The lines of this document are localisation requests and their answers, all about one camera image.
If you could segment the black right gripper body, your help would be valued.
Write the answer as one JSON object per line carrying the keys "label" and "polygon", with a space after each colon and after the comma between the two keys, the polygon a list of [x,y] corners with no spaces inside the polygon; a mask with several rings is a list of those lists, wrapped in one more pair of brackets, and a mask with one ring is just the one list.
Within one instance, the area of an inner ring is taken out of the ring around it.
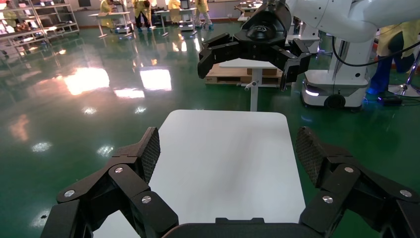
{"label": "black right gripper body", "polygon": [[285,47],[292,15],[284,0],[263,3],[234,35],[239,58],[270,61]]}

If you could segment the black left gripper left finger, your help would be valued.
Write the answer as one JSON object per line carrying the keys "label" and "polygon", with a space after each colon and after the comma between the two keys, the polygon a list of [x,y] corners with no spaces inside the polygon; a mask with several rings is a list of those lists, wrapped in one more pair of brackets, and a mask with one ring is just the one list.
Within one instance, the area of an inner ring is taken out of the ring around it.
{"label": "black left gripper left finger", "polygon": [[41,236],[91,238],[106,218],[120,211],[142,238],[161,238],[179,224],[177,214],[149,186],[160,156],[159,133],[119,148],[107,164],[63,189]]}

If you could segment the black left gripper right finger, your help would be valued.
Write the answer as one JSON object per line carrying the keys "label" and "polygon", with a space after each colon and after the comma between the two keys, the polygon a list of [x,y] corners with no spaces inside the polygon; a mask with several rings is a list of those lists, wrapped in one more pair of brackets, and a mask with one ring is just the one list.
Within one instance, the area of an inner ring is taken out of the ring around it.
{"label": "black left gripper right finger", "polygon": [[321,142],[309,127],[299,128],[295,146],[318,189],[300,224],[328,238],[350,210],[383,238],[419,237],[420,196],[413,189],[367,169],[346,149]]}

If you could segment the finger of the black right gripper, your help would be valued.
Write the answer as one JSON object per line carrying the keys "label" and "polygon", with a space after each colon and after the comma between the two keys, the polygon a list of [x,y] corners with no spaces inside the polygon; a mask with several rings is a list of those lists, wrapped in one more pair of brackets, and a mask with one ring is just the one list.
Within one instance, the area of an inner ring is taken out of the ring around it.
{"label": "finger of the black right gripper", "polygon": [[299,74],[308,70],[312,54],[300,39],[289,41],[287,49],[273,45],[270,50],[270,63],[282,71],[280,89],[285,91],[287,83],[295,82]]}
{"label": "finger of the black right gripper", "polygon": [[199,52],[198,76],[204,79],[212,67],[241,56],[244,42],[229,33],[223,33],[202,43]]}

